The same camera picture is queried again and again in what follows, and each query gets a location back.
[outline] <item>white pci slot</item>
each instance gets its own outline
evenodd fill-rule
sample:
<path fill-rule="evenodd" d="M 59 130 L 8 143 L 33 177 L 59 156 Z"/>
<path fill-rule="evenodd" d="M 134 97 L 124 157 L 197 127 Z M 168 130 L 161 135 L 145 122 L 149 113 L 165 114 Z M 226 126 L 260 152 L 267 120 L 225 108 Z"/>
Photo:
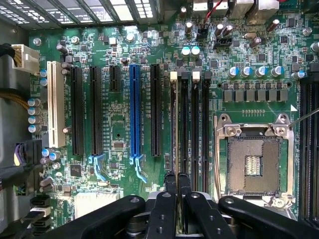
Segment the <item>white pci slot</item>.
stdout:
<path fill-rule="evenodd" d="M 64 77 L 61 63 L 47 62 L 48 73 L 48 134 L 49 147 L 65 146 Z"/>

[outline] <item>green circuit board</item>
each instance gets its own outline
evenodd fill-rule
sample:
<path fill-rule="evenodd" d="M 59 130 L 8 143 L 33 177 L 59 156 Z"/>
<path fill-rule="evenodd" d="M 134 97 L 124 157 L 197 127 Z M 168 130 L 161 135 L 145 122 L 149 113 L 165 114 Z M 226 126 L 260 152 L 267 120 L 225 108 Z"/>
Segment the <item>green circuit board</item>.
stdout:
<path fill-rule="evenodd" d="M 172 160 L 171 139 L 175 136 L 171 129 L 171 88 L 169 74 L 165 72 L 178 71 L 184 68 L 191 72 L 194 68 L 200 69 L 202 74 L 211 72 L 211 84 L 209 87 L 209 121 L 208 121 L 208 189 L 210 195 L 214 195 L 213 187 L 213 155 L 214 155 L 214 117 L 219 118 L 221 114 L 228 114 L 235 123 L 274 123 L 279 114 L 285 113 L 290 121 L 299 117 L 299 83 L 291 78 L 292 64 L 299 65 L 300 70 L 306 71 L 306 65 L 310 61 L 318 61 L 318 57 L 310 50 L 310 45 L 319 38 L 317 28 L 312 24 L 319 23 L 317 14 L 301 15 L 298 11 L 280 11 L 273 19 L 280 21 L 279 27 L 268 33 L 265 25 L 246 26 L 244 20 L 230 20 L 228 24 L 234 27 L 231 33 L 232 45 L 227 48 L 214 49 L 215 36 L 213 26 L 223 22 L 223 19 L 213 18 L 210 22 L 212 29 L 209 31 L 207 40 L 196 40 L 194 34 L 186 36 L 185 20 L 178 17 L 164 25 L 147 26 L 123 26 L 123 27 L 100 27 L 84 29 L 60 29 L 34 31 L 30 34 L 30 46 L 40 52 L 41 67 L 46 68 L 47 61 L 60 61 L 61 54 L 56 50 L 56 45 L 64 41 L 66 47 L 73 55 L 73 65 L 83 70 L 83 98 L 84 102 L 84 154 L 83 156 L 72 155 L 71 135 L 66 134 L 67 145 L 59 149 L 62 153 L 60 160 L 61 168 L 54 170 L 51 166 L 46 168 L 46 174 L 54 179 L 53 192 L 49 193 L 52 198 L 53 227 L 74 219 L 74 197 L 79 192 L 109 192 L 118 193 L 120 197 L 136 194 L 147 199 L 150 192 L 163 190 L 163 179 L 168 171 L 166 160 Z M 289 19 L 295 19 L 293 26 L 288 26 Z M 310 36 L 303 35 L 303 29 L 311 27 L 313 32 Z M 263 43 L 256 48 L 247 47 L 251 39 L 245 39 L 246 33 L 257 33 L 263 39 Z M 134 35 L 134 41 L 128 42 L 126 36 Z M 79 44 L 71 44 L 71 38 L 77 36 Z M 114 46 L 103 42 L 108 36 L 116 38 Z M 42 45 L 32 45 L 34 38 L 40 38 Z M 198 46 L 200 54 L 198 58 L 183 58 L 181 50 L 183 47 L 192 48 Z M 137 177 L 136 170 L 130 164 L 130 82 L 129 67 L 121 63 L 121 59 L 127 57 L 132 64 L 141 66 L 141 144 L 143 159 L 141 160 L 141 175 L 146 178 L 147 183 Z M 161 70 L 161 155 L 154 157 L 151 154 L 151 84 L 150 65 L 157 63 Z M 118 65 L 121 69 L 121 91 L 110 92 L 109 66 Z M 88 80 L 88 69 L 90 66 L 98 66 L 102 69 L 102 109 L 103 109 L 103 153 L 105 160 L 102 162 L 101 174 L 107 179 L 101 182 L 94 174 L 94 165 L 89 160 L 91 156 L 91 115 L 90 115 L 90 82 Z M 257 78 L 251 74 L 247 78 L 238 75 L 236 78 L 228 76 L 228 70 L 236 66 L 242 69 L 250 66 L 253 71 L 261 66 L 269 70 L 276 66 L 283 67 L 283 73 L 279 77 L 267 74 L 263 78 Z M 40 78 L 31 77 L 31 96 L 39 98 L 41 89 Z M 235 102 L 231 99 L 225 100 L 226 90 L 257 90 L 256 82 L 260 83 L 260 89 L 282 89 L 287 92 L 285 100 L 276 98 L 273 101 L 259 102 Z M 191 115 L 191 80 L 188 83 L 188 107 Z M 201 86 L 199 86 L 198 104 L 198 148 L 199 162 L 201 160 L 202 147 L 202 102 Z M 180 85 L 178 92 L 178 111 L 180 111 L 181 96 Z M 65 123 L 71 126 L 71 104 L 70 104 L 70 78 L 65 78 Z M 43 108 L 43 126 L 47 125 L 47 111 Z M 193 126 L 191 116 L 187 122 L 182 122 L 180 115 L 178 119 L 178 132 L 181 125 L 188 125 L 188 135 L 191 135 Z M 294 128 L 294 197 L 295 203 L 291 207 L 295 215 L 298 214 L 298 178 L 299 178 L 299 135 L 298 127 Z M 115 150 L 114 143 L 122 142 L 123 150 Z M 191 137 L 188 141 L 188 161 L 191 162 Z M 223 193 L 228 192 L 227 185 L 227 141 L 220 143 L 220 178 Z M 72 167 L 81 165 L 80 174 L 73 176 Z M 279 175 L 281 191 L 287 187 L 287 142 L 280 143 Z M 201 164 L 198 164 L 198 178 L 202 176 Z M 63 185 L 71 185 L 72 192 L 65 195 Z M 197 189 L 203 189 L 201 181 L 197 182 Z"/>

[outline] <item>white power connector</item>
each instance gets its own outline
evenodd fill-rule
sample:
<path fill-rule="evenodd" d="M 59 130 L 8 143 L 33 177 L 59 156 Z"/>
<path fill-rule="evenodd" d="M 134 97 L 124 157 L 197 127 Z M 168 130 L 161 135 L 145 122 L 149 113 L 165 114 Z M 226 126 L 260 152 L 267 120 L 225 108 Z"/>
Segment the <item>white power connector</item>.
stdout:
<path fill-rule="evenodd" d="M 21 64 L 15 66 L 14 60 L 12 60 L 12 68 L 20 71 L 26 71 L 31 74 L 37 75 L 40 72 L 40 54 L 36 50 L 33 50 L 23 44 L 11 45 L 14 49 L 21 51 Z"/>

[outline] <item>blue pcie slot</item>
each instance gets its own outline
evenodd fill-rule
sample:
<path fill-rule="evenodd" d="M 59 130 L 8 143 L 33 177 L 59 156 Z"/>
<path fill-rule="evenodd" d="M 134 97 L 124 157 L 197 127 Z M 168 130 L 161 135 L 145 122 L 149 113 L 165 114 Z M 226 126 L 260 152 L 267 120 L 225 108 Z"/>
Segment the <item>blue pcie slot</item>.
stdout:
<path fill-rule="evenodd" d="M 138 178 L 147 182 L 141 175 L 141 69 L 139 65 L 130 65 L 130 129 L 131 156 L 130 164 L 134 165 Z"/>

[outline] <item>white connector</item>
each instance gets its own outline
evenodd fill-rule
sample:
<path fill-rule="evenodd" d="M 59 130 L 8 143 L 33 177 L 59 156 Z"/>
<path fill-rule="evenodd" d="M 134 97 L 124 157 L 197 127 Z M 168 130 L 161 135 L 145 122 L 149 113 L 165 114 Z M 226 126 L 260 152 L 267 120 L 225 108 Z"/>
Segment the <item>white connector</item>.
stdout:
<path fill-rule="evenodd" d="M 35 207 L 31 208 L 30 212 L 44 212 L 44 218 L 49 216 L 51 214 L 51 208 L 46 207 L 46 208 L 40 208 L 40 207 Z"/>
<path fill-rule="evenodd" d="M 49 147 L 65 146 L 65 113 L 64 113 L 64 77 L 61 74 L 61 63 L 47 62 L 48 78 L 48 134 Z"/>
<path fill-rule="evenodd" d="M 21 51 L 21 62 L 17 63 L 17 66 L 12 60 L 12 68 L 20 71 L 26 71 L 31 74 L 39 74 L 40 72 L 40 54 L 36 50 L 33 50 L 23 44 L 11 45 L 15 50 Z"/>

